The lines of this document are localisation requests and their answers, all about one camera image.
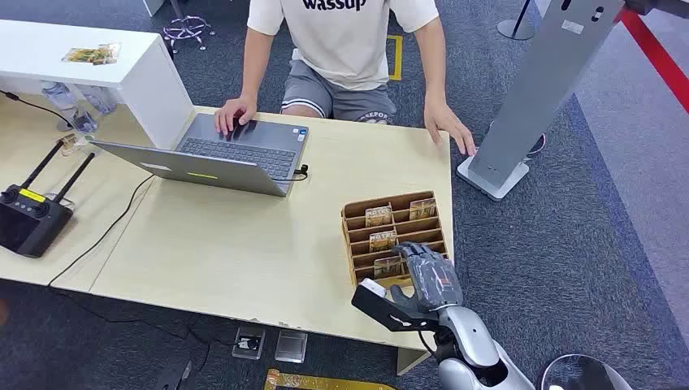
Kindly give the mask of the person's right hand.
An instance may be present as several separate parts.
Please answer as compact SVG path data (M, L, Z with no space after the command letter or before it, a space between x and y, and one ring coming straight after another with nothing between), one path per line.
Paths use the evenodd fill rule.
M240 95L229 99L214 113L214 129L224 137L236 128L247 124L257 112L257 98L253 95Z

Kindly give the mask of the person's left hand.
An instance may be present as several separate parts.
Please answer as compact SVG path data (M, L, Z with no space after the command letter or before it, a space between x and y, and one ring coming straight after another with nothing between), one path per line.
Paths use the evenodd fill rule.
M434 144L442 144L440 132L447 132L463 155L474 156L477 152L471 131L454 114L444 98L428 95L424 102L424 125Z

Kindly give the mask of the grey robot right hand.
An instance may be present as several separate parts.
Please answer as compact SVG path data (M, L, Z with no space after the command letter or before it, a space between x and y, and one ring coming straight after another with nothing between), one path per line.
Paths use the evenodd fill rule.
M407 297L401 287L392 285L390 291L395 303L419 312L463 305L462 287L454 265L441 253L427 244L412 241L393 246L392 252L405 261L414 287L413 296Z

